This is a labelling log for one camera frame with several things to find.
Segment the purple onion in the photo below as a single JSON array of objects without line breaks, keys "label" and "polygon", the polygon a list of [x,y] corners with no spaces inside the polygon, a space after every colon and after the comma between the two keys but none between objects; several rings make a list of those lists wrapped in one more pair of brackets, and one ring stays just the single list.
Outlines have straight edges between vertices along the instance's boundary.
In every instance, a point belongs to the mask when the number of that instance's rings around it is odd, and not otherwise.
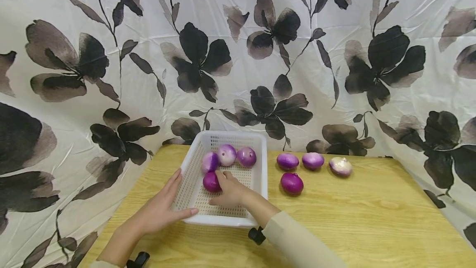
[{"label": "purple onion", "polygon": [[237,152],[233,146],[229,144],[222,145],[217,150],[218,159],[221,165],[228,167],[235,162]]},{"label": "purple onion", "polygon": [[332,158],[329,167],[334,174],[342,177],[348,177],[352,173],[352,165],[346,158]]},{"label": "purple onion", "polygon": [[302,164],[311,171],[316,171],[324,164],[324,157],[317,152],[304,153],[302,156]]},{"label": "purple onion", "polygon": [[299,165],[299,159],[291,153],[280,153],[276,159],[280,168],[285,171],[292,170]]},{"label": "purple onion", "polygon": [[243,147],[237,151],[237,159],[244,167],[253,167],[256,164],[256,153],[250,147]]},{"label": "purple onion", "polygon": [[296,173],[284,173],[281,177],[281,186],[285,192],[292,195],[299,195],[304,189],[304,183]]},{"label": "purple onion", "polygon": [[203,187],[208,190],[210,193],[219,193],[221,192],[221,187],[218,182],[218,177],[215,174],[215,171],[208,172],[203,177]]},{"label": "purple onion", "polygon": [[202,159],[203,173],[213,172],[220,167],[218,155],[215,152],[208,152]]}]

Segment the white plastic basket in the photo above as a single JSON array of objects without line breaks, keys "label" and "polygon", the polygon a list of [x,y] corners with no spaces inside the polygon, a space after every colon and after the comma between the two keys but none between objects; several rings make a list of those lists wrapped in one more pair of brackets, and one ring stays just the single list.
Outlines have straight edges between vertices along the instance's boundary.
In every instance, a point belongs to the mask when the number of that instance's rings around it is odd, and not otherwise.
[{"label": "white plastic basket", "polygon": [[182,162],[182,183],[178,188],[173,208],[181,210],[198,208],[194,217],[184,219],[190,224],[221,225],[223,227],[256,227],[258,224],[246,209],[211,206],[209,201],[220,193],[210,193],[203,187],[203,156],[209,151],[217,151],[223,144],[231,144],[235,149],[251,147],[256,152],[256,164],[245,168],[238,161],[229,167],[220,167],[229,171],[245,186],[253,189],[267,199],[267,149],[264,136],[255,133],[232,131],[203,131],[195,137],[184,161]]}]

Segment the hand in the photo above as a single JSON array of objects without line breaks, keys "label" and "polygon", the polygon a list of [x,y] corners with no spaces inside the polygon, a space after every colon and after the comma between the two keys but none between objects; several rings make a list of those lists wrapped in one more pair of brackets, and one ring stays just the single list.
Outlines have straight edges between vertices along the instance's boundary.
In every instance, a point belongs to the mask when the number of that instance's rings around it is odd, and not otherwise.
[{"label": "hand", "polygon": [[243,204],[244,196],[251,190],[233,177],[230,172],[215,171],[218,182],[222,189],[221,196],[212,198],[209,202],[210,205],[219,205],[226,208],[234,208]]},{"label": "hand", "polygon": [[179,168],[170,177],[162,190],[150,198],[125,224],[128,224],[130,227],[137,227],[138,231],[145,235],[160,231],[178,220],[190,218],[197,214],[197,208],[189,208],[182,211],[173,211],[171,209],[181,181],[182,174]]}]

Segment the fabric backdrop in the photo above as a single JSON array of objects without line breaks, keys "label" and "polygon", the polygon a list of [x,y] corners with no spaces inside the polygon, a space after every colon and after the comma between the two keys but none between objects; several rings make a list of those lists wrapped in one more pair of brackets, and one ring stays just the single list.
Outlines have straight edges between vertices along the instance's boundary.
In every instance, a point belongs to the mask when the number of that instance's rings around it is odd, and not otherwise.
[{"label": "fabric backdrop", "polygon": [[208,129],[394,157],[475,246],[475,8],[1,0],[0,266],[76,267],[153,152]]}]

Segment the beige sleeve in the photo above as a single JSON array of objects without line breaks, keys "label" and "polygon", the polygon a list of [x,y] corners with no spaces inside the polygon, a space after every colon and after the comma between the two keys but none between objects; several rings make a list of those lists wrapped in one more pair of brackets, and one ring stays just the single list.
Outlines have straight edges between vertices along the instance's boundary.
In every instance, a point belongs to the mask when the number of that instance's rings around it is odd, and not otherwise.
[{"label": "beige sleeve", "polygon": [[108,262],[103,261],[94,261],[90,268],[119,268],[116,265],[110,264]]},{"label": "beige sleeve", "polygon": [[263,234],[296,268],[347,267],[329,247],[284,211],[271,218]]}]

